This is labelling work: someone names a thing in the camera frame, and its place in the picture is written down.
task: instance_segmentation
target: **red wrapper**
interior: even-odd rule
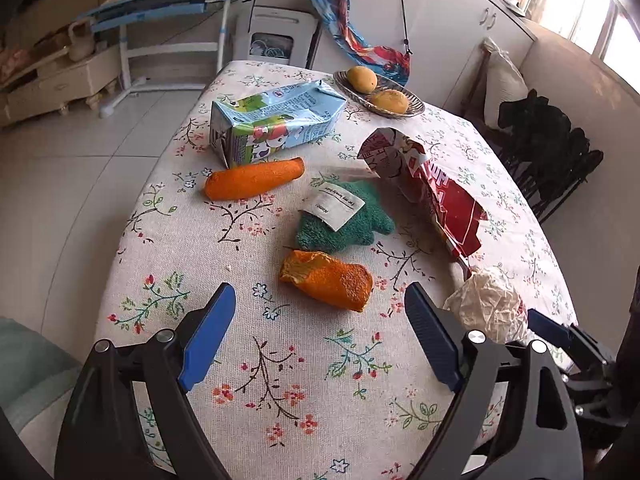
[[[396,184],[409,202],[425,208],[454,258],[466,258],[480,248],[477,232],[479,220],[486,219],[484,209],[429,160],[420,142],[398,130],[379,128],[362,143],[358,158]]]

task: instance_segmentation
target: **desk leg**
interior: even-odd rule
[[[222,58],[225,51],[226,18],[228,17],[230,6],[231,0],[225,0],[225,4],[222,7],[222,23],[220,24],[220,35],[218,37],[218,65],[216,66],[216,74],[219,74],[222,70]]]
[[[120,26],[120,65],[122,67],[122,89],[128,90],[131,86],[129,73],[129,56],[127,56],[127,25]]]

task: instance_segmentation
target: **white label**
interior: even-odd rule
[[[302,211],[317,216],[331,229],[337,231],[364,206],[364,200],[343,187],[325,182],[318,192],[306,202]]]

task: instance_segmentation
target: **beige crumpled tissue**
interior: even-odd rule
[[[497,267],[472,269],[471,277],[445,301],[467,330],[481,330],[504,344],[523,340],[527,333],[527,309],[510,280]]]

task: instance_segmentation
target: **white metal desk frame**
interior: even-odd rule
[[[206,4],[214,3],[221,0],[205,0]],[[120,25],[120,64],[122,66],[122,91],[111,99],[108,103],[100,107],[100,117],[108,117],[113,114],[115,107],[122,102],[132,92],[155,92],[167,90],[202,90],[206,86],[201,83],[164,83],[164,84],[147,84],[144,76],[131,81],[129,71],[129,59],[139,56],[153,56],[154,54],[176,54],[180,52],[216,52],[218,53],[218,62],[216,65],[216,73],[222,70],[226,22],[228,18],[231,0],[222,0],[222,22],[218,33],[218,42],[202,42],[202,43],[171,43],[159,44],[153,46],[144,46],[141,48],[129,49],[127,46],[127,25]]]

